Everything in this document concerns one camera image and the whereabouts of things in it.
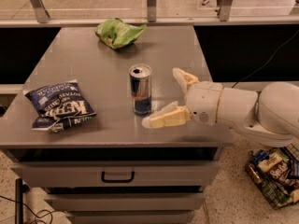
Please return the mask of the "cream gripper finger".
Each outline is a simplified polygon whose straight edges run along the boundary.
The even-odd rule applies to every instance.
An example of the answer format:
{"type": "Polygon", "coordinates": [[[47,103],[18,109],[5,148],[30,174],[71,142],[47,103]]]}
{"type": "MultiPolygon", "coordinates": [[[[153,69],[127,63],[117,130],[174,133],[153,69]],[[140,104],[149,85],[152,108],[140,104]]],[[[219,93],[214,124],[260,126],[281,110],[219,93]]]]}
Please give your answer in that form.
{"type": "Polygon", "coordinates": [[[142,119],[142,126],[148,129],[173,127],[185,124],[191,119],[191,114],[186,105],[172,102],[161,110],[142,119]]]}
{"type": "Polygon", "coordinates": [[[185,72],[182,69],[179,68],[174,68],[173,69],[173,77],[175,78],[175,80],[177,81],[177,83],[179,84],[179,86],[182,88],[182,91],[184,93],[186,93],[188,91],[188,88],[199,82],[198,77],[185,72]]]}

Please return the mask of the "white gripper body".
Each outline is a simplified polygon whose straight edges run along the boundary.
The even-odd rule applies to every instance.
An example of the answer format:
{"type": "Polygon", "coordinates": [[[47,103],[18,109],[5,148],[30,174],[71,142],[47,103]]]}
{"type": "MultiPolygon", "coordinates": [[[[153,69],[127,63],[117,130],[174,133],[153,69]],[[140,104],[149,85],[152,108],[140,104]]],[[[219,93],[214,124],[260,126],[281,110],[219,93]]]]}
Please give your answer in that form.
{"type": "Polygon", "coordinates": [[[185,102],[193,121],[210,126],[216,123],[222,89],[220,83],[208,81],[198,82],[189,87],[185,102]]]}

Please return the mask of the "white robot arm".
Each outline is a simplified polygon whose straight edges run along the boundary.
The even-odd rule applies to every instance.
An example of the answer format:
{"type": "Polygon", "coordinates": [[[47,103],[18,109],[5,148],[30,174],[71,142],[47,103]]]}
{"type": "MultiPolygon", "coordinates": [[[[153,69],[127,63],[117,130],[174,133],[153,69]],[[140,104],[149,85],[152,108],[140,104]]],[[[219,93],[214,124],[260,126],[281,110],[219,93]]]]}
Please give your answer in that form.
{"type": "Polygon", "coordinates": [[[228,126],[269,147],[285,147],[299,138],[299,87],[273,82],[262,91],[225,88],[200,81],[179,68],[173,76],[185,94],[185,105],[173,102],[142,120],[149,129],[172,127],[187,121],[228,126]]]}

